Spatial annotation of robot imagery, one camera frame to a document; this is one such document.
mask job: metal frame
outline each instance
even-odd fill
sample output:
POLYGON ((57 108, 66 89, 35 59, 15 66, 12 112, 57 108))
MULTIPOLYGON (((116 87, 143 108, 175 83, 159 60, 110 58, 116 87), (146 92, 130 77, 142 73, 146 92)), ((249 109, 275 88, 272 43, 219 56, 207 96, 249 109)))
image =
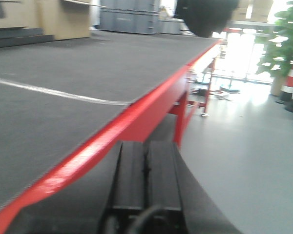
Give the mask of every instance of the metal frame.
POLYGON ((130 105, 96 135, 3 208, 0 212, 0 234, 4 233, 21 208, 53 195, 85 175, 104 158, 117 141, 145 141, 166 114, 172 112, 172 109, 176 110, 177 115, 174 141, 180 146, 191 115, 199 106, 199 103, 193 103, 193 110, 185 118, 189 93, 187 73, 196 62, 200 66, 207 67, 217 55, 215 55, 215 51, 219 48, 217 44, 218 42, 207 48, 164 83, 130 105))

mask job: white line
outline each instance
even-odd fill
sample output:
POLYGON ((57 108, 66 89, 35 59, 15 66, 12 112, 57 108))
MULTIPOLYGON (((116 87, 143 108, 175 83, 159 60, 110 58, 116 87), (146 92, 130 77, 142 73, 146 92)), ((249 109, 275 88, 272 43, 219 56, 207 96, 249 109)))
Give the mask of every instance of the white line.
POLYGON ((97 99, 93 97, 80 96, 80 95, 65 93, 62 91, 54 90, 54 89, 42 88, 39 86, 19 83, 19 82, 7 80, 7 79, 1 79, 1 78, 0 78, 0 84, 5 84, 5 85, 13 86, 13 87, 18 87, 21 89, 26 89, 26 90, 31 90, 31 91, 35 91, 35 92, 39 92, 43 94, 49 94, 49 95, 59 96, 63 98, 69 98, 69 99, 74 99, 78 101, 85 101, 85 102, 97 103, 97 104, 103 104, 103 105, 124 106, 124 105, 131 104, 130 102, 126 102, 126 101, 110 101, 110 100, 97 99))

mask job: red metal edge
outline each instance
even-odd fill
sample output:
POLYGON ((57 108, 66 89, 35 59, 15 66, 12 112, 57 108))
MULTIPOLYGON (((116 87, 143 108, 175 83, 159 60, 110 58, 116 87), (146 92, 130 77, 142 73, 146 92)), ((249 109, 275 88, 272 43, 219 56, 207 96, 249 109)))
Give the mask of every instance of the red metal edge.
MULTIPOLYGON (((196 60, 218 42, 201 53, 196 60)), ((0 211, 3 234, 19 210, 43 200, 97 165, 118 140, 144 141, 185 92, 189 65, 182 67, 149 94, 125 109, 75 152, 0 211)))

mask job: black cable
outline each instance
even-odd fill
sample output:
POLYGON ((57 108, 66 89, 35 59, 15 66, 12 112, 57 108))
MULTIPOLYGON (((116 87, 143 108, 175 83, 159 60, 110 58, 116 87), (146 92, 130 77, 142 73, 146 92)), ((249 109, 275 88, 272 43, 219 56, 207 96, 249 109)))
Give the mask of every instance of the black cable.
POLYGON ((150 221, 155 215, 162 214, 167 217, 167 211, 159 205, 151 206, 150 208, 143 211, 135 221, 130 225, 125 234, 139 234, 143 230, 144 226, 150 221))

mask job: potted plant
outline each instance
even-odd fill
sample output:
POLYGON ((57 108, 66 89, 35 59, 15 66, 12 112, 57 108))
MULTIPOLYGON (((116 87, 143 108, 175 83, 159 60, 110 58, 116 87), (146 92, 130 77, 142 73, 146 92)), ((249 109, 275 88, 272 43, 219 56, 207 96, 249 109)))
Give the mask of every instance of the potted plant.
POLYGON ((265 55, 258 63, 257 74, 269 72, 273 79, 271 94, 278 96, 293 65, 293 1, 287 11, 275 14, 276 28, 270 34, 265 55))

